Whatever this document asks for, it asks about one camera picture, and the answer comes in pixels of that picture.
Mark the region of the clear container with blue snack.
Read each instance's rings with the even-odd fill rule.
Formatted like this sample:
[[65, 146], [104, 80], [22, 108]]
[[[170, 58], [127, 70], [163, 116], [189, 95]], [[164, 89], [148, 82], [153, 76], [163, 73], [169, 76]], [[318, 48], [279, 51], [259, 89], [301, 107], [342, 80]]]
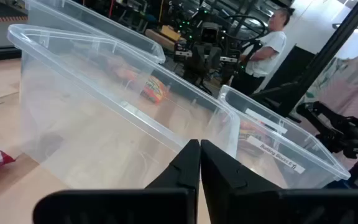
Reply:
[[271, 138], [271, 144], [253, 136], [247, 147], [237, 147], [236, 159], [256, 174], [284, 189], [321, 189], [335, 180], [347, 180], [349, 171], [312, 134], [252, 98], [224, 85], [218, 100], [241, 121]]

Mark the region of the pale patterned cloth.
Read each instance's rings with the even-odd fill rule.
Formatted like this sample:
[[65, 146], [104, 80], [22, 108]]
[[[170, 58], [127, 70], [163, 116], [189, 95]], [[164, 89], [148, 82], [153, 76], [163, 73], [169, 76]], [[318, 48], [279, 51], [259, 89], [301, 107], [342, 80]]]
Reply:
[[358, 118], [358, 57], [333, 58], [297, 104], [315, 101], [335, 113]]

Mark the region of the clear plastic bin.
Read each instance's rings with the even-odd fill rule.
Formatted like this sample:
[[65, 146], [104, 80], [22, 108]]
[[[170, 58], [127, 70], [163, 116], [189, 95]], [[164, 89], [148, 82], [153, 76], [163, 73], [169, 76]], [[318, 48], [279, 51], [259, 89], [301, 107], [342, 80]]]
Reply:
[[166, 61], [163, 48], [154, 40], [131, 30], [73, 0], [24, 0], [27, 23], [104, 37], [114, 37], [125, 42], [138, 53], [155, 63]]
[[[234, 112], [120, 40], [25, 24], [7, 37], [22, 52], [23, 150], [65, 185], [145, 187], [192, 139], [236, 154]], [[106, 72], [108, 60], [138, 71], [133, 88]], [[159, 104], [141, 95], [150, 76], [168, 90]]]

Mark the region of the person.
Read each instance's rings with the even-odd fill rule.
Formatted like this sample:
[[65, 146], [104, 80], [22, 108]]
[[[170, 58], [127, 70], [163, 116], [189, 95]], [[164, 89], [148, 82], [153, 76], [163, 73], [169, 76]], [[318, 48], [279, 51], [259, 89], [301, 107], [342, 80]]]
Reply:
[[246, 57], [250, 53], [243, 52], [239, 57], [239, 62], [247, 65], [245, 66], [245, 73], [232, 79], [230, 84], [232, 88], [245, 95], [251, 95], [272, 72], [285, 48], [287, 36], [283, 30], [289, 23], [294, 11], [294, 8], [285, 7], [273, 13], [268, 21], [268, 34], [259, 39], [262, 47], [253, 53], [248, 60]]

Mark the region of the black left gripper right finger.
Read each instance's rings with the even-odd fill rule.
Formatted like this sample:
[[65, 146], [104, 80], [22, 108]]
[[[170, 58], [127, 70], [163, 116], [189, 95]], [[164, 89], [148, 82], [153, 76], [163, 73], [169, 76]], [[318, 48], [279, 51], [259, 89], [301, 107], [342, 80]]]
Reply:
[[201, 180], [211, 224], [358, 224], [358, 189], [282, 189], [209, 140]]

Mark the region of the black partition panel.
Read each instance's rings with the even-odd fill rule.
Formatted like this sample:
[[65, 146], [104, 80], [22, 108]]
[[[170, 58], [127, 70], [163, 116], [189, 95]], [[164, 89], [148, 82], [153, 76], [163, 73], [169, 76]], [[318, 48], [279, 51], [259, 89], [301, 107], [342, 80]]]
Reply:
[[279, 87], [282, 84], [295, 81], [314, 57], [315, 54], [295, 45], [264, 89]]

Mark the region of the tan cardboard box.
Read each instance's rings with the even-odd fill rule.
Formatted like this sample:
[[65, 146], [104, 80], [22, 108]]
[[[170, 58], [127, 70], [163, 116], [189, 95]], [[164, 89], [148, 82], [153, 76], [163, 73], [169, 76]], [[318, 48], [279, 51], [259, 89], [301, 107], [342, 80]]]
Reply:
[[181, 34], [175, 32], [170, 26], [163, 25], [160, 33], [163, 34], [165, 37], [173, 40], [174, 42], [178, 41], [181, 38]]

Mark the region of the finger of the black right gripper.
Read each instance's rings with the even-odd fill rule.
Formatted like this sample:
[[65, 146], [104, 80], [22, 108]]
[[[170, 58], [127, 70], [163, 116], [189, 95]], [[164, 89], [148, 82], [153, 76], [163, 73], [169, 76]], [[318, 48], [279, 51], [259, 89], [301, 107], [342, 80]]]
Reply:
[[204, 47], [202, 45], [194, 45], [191, 58], [192, 71], [199, 75], [203, 75], [205, 72], [204, 62]]
[[212, 47], [208, 55], [208, 70], [217, 69], [220, 64], [221, 48]]

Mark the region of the orange Maruchan noodle packet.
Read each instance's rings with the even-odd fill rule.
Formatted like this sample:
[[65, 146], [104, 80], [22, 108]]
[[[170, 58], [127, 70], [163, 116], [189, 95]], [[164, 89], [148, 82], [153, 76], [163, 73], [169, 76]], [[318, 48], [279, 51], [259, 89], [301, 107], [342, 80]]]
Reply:
[[133, 88], [138, 77], [138, 71], [125, 61], [108, 60], [105, 66], [106, 72], [113, 78], [122, 82], [126, 88]]
[[168, 95], [168, 90], [158, 78], [150, 76], [145, 83], [141, 95], [149, 101], [159, 104]]

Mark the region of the black aluminium rig frame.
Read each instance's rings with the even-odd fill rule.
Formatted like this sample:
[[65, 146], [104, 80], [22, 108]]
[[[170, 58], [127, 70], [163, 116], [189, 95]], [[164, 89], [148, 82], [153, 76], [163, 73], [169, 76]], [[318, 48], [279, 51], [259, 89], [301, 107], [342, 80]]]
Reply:
[[256, 101], [261, 101], [277, 96], [282, 102], [274, 109], [274, 111], [282, 116], [288, 115], [357, 27], [358, 2], [339, 24], [339, 27], [325, 43], [319, 53], [316, 54], [313, 60], [306, 66], [303, 73], [301, 73], [301, 78], [297, 82], [263, 90], [259, 93], [252, 94], [250, 97]]

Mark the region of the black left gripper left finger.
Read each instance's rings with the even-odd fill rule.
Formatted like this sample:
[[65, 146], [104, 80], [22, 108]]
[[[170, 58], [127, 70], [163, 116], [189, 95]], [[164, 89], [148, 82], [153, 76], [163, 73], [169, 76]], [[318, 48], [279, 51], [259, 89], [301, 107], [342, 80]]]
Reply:
[[33, 224], [195, 224], [200, 164], [192, 139], [146, 188], [54, 192], [35, 205]]

